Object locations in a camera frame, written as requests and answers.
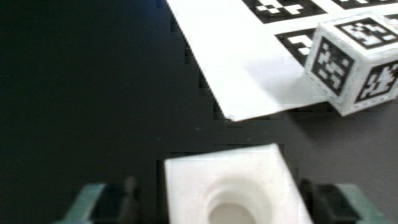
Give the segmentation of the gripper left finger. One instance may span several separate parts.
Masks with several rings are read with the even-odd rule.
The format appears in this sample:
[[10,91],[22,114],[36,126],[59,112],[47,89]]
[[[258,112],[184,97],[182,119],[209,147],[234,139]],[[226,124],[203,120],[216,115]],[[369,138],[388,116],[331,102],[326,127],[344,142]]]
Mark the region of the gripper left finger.
[[67,215],[56,224],[95,224],[91,215],[104,189],[104,183],[91,183],[83,187]]

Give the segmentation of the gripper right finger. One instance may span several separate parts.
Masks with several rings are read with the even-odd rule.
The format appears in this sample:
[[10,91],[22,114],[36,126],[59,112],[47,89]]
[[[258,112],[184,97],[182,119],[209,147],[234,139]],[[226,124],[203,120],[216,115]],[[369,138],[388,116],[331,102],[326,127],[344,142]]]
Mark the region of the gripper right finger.
[[390,224],[390,219],[381,212],[361,188],[354,184],[337,185],[342,200],[335,224]]

